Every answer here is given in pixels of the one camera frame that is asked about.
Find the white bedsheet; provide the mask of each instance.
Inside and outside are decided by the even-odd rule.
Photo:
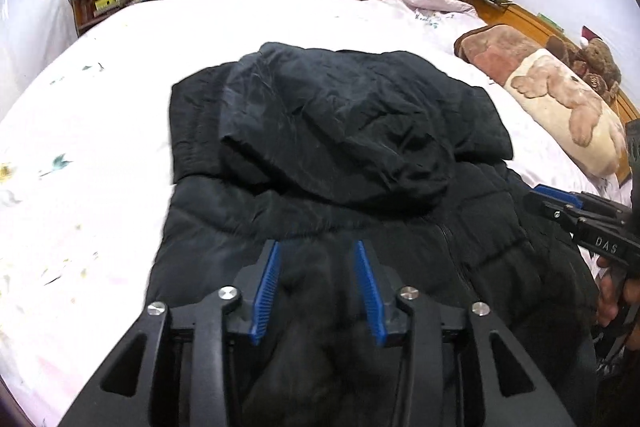
[[[463,25],[481,25],[464,13]],[[202,68],[267,41],[407,50],[489,92],[513,141],[509,165],[528,184],[597,192],[507,92],[438,48],[460,27],[422,15],[398,0],[141,4],[31,84],[0,123],[0,373],[38,427],[57,425],[142,309],[172,193],[170,89]]]

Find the person's hand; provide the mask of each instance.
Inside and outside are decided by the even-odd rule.
[[[598,266],[606,268],[609,266],[609,261],[600,257],[598,259]],[[625,301],[629,304],[640,303],[640,280],[629,279],[625,283],[624,290]],[[611,276],[606,274],[600,281],[600,297],[598,298],[598,323],[601,326],[608,326],[609,323],[618,316],[618,302],[616,301],[616,289],[611,280]],[[626,347],[631,350],[640,349],[640,325],[636,324],[636,327],[626,341]]]

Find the stuffed animal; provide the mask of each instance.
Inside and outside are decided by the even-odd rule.
[[[604,178],[618,170],[625,148],[620,118],[567,66],[578,51],[558,41],[550,47],[564,60],[517,29],[496,25],[462,35],[454,51],[502,86],[585,174]]]
[[[579,48],[553,35],[549,37],[546,48],[591,86],[607,104],[616,99],[622,81],[620,68],[602,39],[592,38],[585,47]]]

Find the jacket zipper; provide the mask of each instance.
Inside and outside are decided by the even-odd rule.
[[[448,227],[446,227],[446,225],[440,225],[438,223],[434,223],[434,225],[438,227],[438,229],[442,233],[442,237],[444,237],[444,241],[447,245],[447,253],[449,254],[449,258],[454,268],[456,269],[456,273],[458,274],[458,279],[460,280],[462,285],[465,287],[466,291],[469,293],[469,296],[471,296],[475,300],[478,300],[478,293],[476,293],[476,290],[474,290],[474,287],[471,284],[471,281],[466,276],[466,271],[464,267],[462,266],[462,264],[460,264],[460,261],[453,255],[451,251],[451,245],[453,244],[453,241],[454,241],[453,233],[449,230]]]

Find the metal screw head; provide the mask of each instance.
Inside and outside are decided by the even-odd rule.
[[[166,304],[164,302],[156,301],[149,304],[146,307],[146,312],[149,315],[162,315],[166,311]]]
[[[218,297],[223,299],[223,301],[230,301],[234,299],[238,295],[238,289],[233,286],[223,286],[218,290]]]
[[[480,315],[484,317],[491,313],[491,308],[489,308],[489,304],[485,304],[484,302],[476,302],[473,306],[471,306],[471,311],[473,311],[476,315]]]
[[[407,299],[408,301],[412,301],[417,299],[420,296],[420,292],[414,288],[413,286],[405,286],[400,290],[400,296],[403,299]]]

